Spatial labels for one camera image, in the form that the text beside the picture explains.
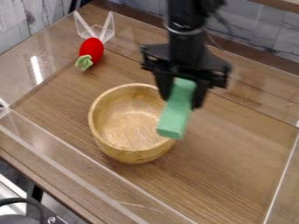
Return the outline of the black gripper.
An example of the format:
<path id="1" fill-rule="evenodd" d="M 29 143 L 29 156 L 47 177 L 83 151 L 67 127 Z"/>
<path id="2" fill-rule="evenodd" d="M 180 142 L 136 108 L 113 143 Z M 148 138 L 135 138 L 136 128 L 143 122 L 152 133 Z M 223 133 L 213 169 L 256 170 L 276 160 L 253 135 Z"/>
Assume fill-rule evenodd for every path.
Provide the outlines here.
<path id="1" fill-rule="evenodd" d="M 155 75 L 155 83 L 164 101 L 168 100 L 173 77 L 197 81 L 191 109 L 199 109 L 212 87 L 225 88 L 232 65 L 216 56 L 205 44 L 207 32 L 168 30 L 168 42 L 141 45 L 141 67 Z"/>

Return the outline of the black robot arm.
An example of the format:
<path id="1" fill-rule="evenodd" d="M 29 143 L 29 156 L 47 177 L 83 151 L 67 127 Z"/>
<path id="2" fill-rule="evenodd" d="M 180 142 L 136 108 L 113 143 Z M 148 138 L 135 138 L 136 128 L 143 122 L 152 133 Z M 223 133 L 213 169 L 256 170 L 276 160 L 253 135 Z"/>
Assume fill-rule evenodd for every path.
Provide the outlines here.
<path id="1" fill-rule="evenodd" d="M 191 108 L 199 109 L 211 88 L 225 88 L 232 65 L 211 52 L 204 26 L 225 0 L 167 0 L 168 42 L 141 45 L 141 68 L 155 77 L 161 98 L 173 92 L 173 79 L 195 83 Z"/>

